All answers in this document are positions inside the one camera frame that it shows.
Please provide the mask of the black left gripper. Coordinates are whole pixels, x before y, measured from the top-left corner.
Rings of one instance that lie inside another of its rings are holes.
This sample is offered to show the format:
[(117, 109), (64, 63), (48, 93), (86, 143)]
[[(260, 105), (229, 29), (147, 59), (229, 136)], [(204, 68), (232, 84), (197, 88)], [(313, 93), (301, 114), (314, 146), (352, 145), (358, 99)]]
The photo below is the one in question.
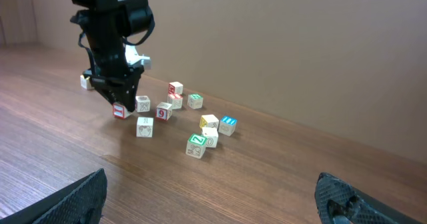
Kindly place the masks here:
[[(153, 32), (155, 21), (148, 0), (72, 0), (82, 6), (70, 22), (81, 27), (87, 37), (86, 48), (90, 68), (83, 72), (91, 86), (111, 105), (119, 102), (128, 111), (135, 111), (142, 66), (132, 67), (125, 58), (127, 37), (144, 32), (136, 43), (141, 45)], [(115, 94), (107, 84), (119, 84)]]

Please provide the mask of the white red striped block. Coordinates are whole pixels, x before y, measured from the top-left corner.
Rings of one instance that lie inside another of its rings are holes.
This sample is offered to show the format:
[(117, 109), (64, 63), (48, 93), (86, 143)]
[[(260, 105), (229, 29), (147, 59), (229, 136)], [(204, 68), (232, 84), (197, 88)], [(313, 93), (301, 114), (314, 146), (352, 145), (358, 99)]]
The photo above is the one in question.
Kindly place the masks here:
[(113, 116), (119, 119), (127, 119), (132, 112), (128, 111), (127, 108), (121, 103), (115, 102), (112, 105), (113, 108)]

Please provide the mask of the red drawing wooden block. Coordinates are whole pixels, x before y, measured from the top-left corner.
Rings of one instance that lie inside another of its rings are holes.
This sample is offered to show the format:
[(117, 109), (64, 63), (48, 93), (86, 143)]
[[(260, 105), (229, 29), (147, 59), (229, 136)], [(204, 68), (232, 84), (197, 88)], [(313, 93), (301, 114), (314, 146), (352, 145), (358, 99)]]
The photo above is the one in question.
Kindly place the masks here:
[(141, 95), (135, 97), (135, 111), (138, 113), (149, 112), (151, 107), (151, 101), (147, 95)]

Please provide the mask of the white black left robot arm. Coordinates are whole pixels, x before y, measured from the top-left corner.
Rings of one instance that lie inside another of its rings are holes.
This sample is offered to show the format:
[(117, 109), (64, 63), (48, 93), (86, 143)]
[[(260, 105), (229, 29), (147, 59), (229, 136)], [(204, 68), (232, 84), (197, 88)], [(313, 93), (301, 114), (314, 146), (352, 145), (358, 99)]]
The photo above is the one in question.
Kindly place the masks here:
[[(88, 54), (90, 68), (83, 72), (92, 87), (110, 104), (120, 103), (135, 111), (135, 96), (143, 65), (131, 64), (125, 56), (127, 45), (141, 45), (155, 28), (153, 12), (148, 0), (72, 0), (83, 7), (70, 18), (81, 27), (79, 38), (86, 37), (89, 46), (78, 41)], [(137, 42), (127, 38), (144, 32)]]

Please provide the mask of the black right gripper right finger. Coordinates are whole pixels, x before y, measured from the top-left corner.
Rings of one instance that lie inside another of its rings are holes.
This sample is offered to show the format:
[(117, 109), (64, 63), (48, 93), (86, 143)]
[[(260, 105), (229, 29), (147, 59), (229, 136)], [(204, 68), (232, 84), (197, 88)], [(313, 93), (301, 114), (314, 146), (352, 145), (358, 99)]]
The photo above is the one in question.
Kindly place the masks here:
[(320, 173), (314, 198), (323, 224), (420, 224), (329, 173)]

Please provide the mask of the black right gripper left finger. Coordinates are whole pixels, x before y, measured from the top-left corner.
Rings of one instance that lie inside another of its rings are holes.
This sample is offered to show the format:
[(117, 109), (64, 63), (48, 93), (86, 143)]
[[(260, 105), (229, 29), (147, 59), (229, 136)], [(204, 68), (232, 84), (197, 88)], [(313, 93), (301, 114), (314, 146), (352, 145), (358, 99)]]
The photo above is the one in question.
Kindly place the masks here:
[(1, 224), (98, 224), (107, 197), (99, 169), (50, 196), (1, 219)]

